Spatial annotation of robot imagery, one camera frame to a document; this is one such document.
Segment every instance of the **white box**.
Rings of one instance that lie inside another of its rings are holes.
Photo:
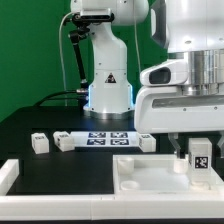
[[[44,133],[32,134],[31,141],[36,154],[49,153],[49,140]]]
[[[71,151],[75,149],[74,138],[66,131],[54,133],[54,143],[62,151]]]
[[[136,135],[138,146],[143,152],[156,151],[156,139],[152,135],[139,133],[137,133]]]

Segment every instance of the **black table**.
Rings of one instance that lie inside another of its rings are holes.
[[[112,158],[114,154],[140,154],[133,148],[76,148],[61,153],[53,143],[55,131],[134,131],[133,119],[99,120],[83,116],[76,107],[26,107],[17,110],[0,124],[0,166],[7,159],[19,159],[20,175],[8,195],[90,195],[113,194]],[[36,155],[31,134],[44,132],[50,141],[50,153]],[[180,135],[182,145],[186,135]],[[194,134],[204,137],[204,133]],[[212,142],[217,133],[206,133]],[[167,135],[155,135],[157,153],[173,153]],[[214,150],[213,167],[222,176],[224,163]],[[114,220],[16,223],[224,223],[224,220]]]

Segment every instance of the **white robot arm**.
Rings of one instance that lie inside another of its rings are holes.
[[[169,59],[141,73],[139,133],[223,130],[223,0],[157,0],[152,38]]]
[[[86,115],[122,119],[133,114],[132,87],[127,81],[127,47],[112,25],[129,26],[148,14],[147,0],[72,0],[75,23],[84,21],[94,50],[94,81],[89,86]]]

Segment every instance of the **green backdrop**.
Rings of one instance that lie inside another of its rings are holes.
[[[70,0],[0,0],[0,121],[20,107],[32,106],[44,96],[63,90],[58,30],[69,6]],[[63,29],[68,89],[79,87],[75,56],[67,38],[72,29],[72,24]],[[128,79],[136,94],[140,83],[134,28],[115,27],[113,30],[127,44]],[[166,59],[166,51],[150,40],[150,16],[138,25],[138,38],[143,69]],[[91,81],[90,40],[81,43],[81,51]]]

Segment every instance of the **small white cube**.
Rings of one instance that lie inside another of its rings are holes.
[[[156,151],[156,139],[152,135],[137,133],[137,141],[138,141],[139,148],[143,152]]]
[[[193,182],[210,181],[212,143],[207,138],[189,139],[189,174]]]
[[[75,149],[75,140],[68,132],[55,132],[54,143],[62,151],[71,151]]]
[[[49,153],[49,140],[44,133],[32,134],[31,141],[36,154]]]

